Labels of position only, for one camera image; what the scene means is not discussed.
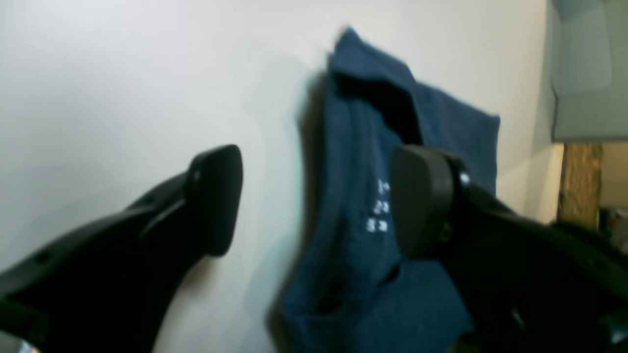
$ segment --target folded cloth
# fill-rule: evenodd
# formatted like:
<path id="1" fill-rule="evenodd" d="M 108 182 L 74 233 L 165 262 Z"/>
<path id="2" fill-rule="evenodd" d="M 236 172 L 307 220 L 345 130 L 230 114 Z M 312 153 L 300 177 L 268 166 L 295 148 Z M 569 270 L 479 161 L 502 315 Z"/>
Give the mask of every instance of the folded cloth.
<path id="1" fill-rule="evenodd" d="M 417 83 L 348 29 L 328 68 L 320 206 L 282 302 L 295 352 L 445 352 L 472 321 L 438 261 L 408 261 L 389 207 L 403 143 L 455 153 L 495 193 L 499 118 Z"/>

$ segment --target blue cloth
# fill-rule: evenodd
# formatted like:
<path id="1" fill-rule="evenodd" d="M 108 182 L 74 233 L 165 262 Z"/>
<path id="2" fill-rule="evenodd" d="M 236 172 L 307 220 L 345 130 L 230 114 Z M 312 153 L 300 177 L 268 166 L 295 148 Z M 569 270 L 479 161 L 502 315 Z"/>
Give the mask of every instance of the blue cloth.
<path id="1" fill-rule="evenodd" d="M 282 302 L 295 352 L 445 352 L 472 321 L 438 261 L 399 253 L 388 159 L 402 143 L 459 155 L 495 193 L 499 118 L 415 82 L 347 30 L 329 64 L 320 208 Z"/>

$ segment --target wooden surface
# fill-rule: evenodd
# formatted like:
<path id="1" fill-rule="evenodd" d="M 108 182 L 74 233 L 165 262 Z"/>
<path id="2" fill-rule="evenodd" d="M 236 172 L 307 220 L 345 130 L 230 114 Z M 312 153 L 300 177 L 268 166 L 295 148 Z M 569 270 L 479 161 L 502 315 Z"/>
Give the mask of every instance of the wooden surface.
<path id="1" fill-rule="evenodd" d="M 597 229 L 602 188 L 602 145 L 565 144 L 558 219 Z"/>

